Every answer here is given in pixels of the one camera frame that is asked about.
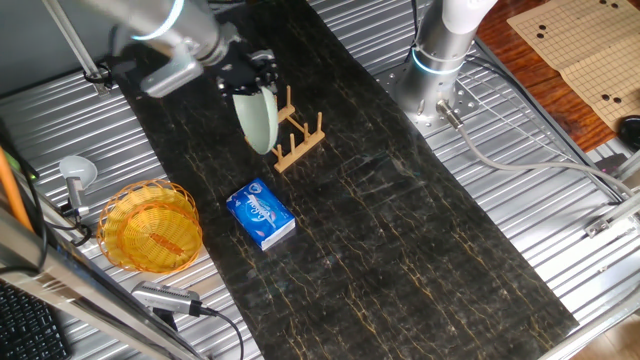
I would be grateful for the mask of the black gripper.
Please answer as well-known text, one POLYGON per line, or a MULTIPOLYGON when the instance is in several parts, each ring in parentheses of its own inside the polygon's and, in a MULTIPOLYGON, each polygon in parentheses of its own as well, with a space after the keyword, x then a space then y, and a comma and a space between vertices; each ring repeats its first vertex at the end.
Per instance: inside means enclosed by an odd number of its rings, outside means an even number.
POLYGON ((244 45, 232 44, 226 55, 214 65, 219 79, 219 91, 223 97, 249 95, 245 85, 231 83, 257 83, 272 93, 277 92, 278 65, 271 50, 247 52, 244 45))

